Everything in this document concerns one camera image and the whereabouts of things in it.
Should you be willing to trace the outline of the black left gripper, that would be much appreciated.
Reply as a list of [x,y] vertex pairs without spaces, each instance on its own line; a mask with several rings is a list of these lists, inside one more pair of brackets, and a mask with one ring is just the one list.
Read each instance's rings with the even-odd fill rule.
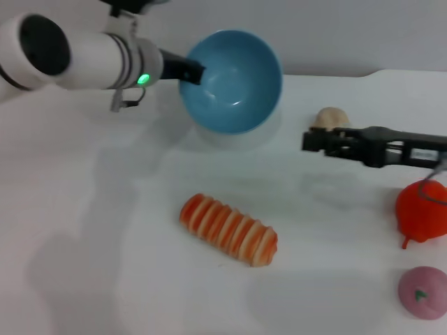
[[181,80],[200,85],[206,67],[199,62],[160,49],[163,58],[161,80]]

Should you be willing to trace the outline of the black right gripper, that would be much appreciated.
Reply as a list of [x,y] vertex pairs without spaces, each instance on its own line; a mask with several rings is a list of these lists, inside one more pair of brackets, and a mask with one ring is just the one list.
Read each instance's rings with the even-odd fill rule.
[[446,137],[394,131],[372,126],[357,128],[310,128],[302,136],[302,149],[364,163],[371,168],[402,165],[435,168],[446,153]]

